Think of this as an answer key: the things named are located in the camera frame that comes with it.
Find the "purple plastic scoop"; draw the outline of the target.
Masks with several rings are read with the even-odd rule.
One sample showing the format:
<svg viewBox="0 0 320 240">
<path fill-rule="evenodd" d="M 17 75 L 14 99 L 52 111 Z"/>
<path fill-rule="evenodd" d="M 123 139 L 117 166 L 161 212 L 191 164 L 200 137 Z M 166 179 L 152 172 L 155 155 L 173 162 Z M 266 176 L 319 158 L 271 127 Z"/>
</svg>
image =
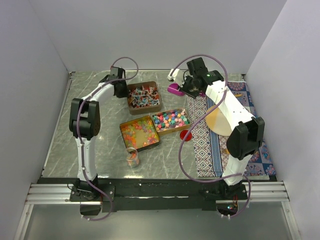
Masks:
<svg viewBox="0 0 320 240">
<path fill-rule="evenodd" d="M 167 91 L 179 97 L 182 97 L 185 95 L 185 93 L 180 90 L 180 86 L 177 83 L 171 83 L 167 87 Z"/>
</svg>

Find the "lollipop tin box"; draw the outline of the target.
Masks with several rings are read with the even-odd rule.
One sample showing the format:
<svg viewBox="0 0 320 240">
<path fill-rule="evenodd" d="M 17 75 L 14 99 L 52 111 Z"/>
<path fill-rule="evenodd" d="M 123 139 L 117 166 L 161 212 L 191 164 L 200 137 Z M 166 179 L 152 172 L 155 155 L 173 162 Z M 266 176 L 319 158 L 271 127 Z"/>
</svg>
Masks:
<svg viewBox="0 0 320 240">
<path fill-rule="evenodd" d="M 155 81 L 133 83 L 127 88 L 128 110 L 131 115 L 149 114 L 161 110 L 162 98 Z"/>
</svg>

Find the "red jar lid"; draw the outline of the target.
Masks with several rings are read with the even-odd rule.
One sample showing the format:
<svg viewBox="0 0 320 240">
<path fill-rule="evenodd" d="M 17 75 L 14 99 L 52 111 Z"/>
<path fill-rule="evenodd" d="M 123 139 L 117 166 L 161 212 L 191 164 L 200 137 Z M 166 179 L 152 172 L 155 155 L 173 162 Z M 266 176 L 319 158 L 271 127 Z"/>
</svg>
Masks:
<svg viewBox="0 0 320 240">
<path fill-rule="evenodd" d="M 182 130 L 179 134 L 179 137 L 181 140 L 184 140 L 185 142 L 190 141 L 193 138 L 192 133 L 188 133 L 188 130 Z"/>
</svg>

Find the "glass jar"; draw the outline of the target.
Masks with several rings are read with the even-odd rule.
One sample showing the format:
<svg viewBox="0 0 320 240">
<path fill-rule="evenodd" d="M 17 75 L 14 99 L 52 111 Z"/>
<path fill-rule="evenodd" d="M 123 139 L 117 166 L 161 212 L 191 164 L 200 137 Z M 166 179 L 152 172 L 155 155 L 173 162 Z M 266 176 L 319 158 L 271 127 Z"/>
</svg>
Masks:
<svg viewBox="0 0 320 240">
<path fill-rule="evenodd" d="M 128 147 L 126 149 L 126 162 L 130 168 L 136 168 L 140 164 L 138 157 L 138 151 L 134 147 Z"/>
</svg>

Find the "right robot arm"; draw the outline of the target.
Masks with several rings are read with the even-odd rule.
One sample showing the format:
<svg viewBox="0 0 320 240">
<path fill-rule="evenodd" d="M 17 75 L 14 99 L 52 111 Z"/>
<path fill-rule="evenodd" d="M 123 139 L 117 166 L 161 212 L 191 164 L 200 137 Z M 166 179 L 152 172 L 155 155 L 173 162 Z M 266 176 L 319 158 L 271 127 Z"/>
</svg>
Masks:
<svg viewBox="0 0 320 240">
<path fill-rule="evenodd" d="M 224 182 L 218 188 L 220 196 L 228 200 L 236 194 L 249 160 L 262 146 L 265 121 L 243 107 L 228 87 L 228 75 L 209 71 L 203 57 L 204 54 L 194 54 L 184 60 L 191 76 L 183 82 L 182 90 L 194 97 L 204 93 L 230 126 L 231 134 L 226 141 L 229 157 L 220 177 Z"/>
</svg>

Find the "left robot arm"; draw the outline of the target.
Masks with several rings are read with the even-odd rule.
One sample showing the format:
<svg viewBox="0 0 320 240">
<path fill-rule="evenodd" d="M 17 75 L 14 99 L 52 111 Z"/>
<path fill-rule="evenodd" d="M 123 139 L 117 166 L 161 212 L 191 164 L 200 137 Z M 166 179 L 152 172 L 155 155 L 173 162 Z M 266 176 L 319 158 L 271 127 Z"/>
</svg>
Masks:
<svg viewBox="0 0 320 240">
<path fill-rule="evenodd" d="M 101 195 L 95 165 L 95 142 L 101 129 L 100 104 L 113 96 L 128 96 L 125 78 L 123 68 L 112 66 L 110 73 L 99 81 L 92 92 L 71 101 L 69 130 L 78 152 L 78 173 L 72 192 L 85 201 L 94 201 Z"/>
</svg>

